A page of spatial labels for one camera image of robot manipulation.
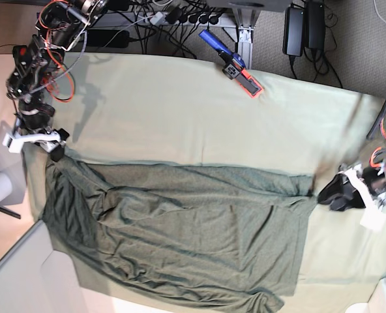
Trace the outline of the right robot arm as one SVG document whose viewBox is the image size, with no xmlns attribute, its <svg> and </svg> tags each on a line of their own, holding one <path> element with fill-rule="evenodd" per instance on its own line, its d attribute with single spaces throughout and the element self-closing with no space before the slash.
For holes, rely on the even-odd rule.
<svg viewBox="0 0 386 313">
<path fill-rule="evenodd" d="M 37 33 L 28 45 L 14 46 L 15 68 L 7 80 L 7 97 L 14 103 L 15 124 L 3 144 L 10 153 L 21 153 L 26 143 L 41 147 L 57 162 L 65 153 L 69 134 L 52 127 L 55 109 L 44 100 L 54 94 L 57 81 L 66 77 L 75 87 L 65 53 L 104 12 L 106 1 L 50 1 L 39 13 Z"/>
</svg>

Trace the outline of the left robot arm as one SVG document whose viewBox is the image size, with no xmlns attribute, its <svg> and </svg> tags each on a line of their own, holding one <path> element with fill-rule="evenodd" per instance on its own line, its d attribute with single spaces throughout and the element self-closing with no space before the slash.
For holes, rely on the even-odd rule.
<svg viewBox="0 0 386 313">
<path fill-rule="evenodd" d="M 374 149 L 366 164 L 342 164 L 338 173 L 318 194 L 318 203 L 332 211 L 347 209 L 382 210 L 386 205 L 386 99 L 366 135 L 373 140 L 379 134 L 383 145 Z"/>
</svg>

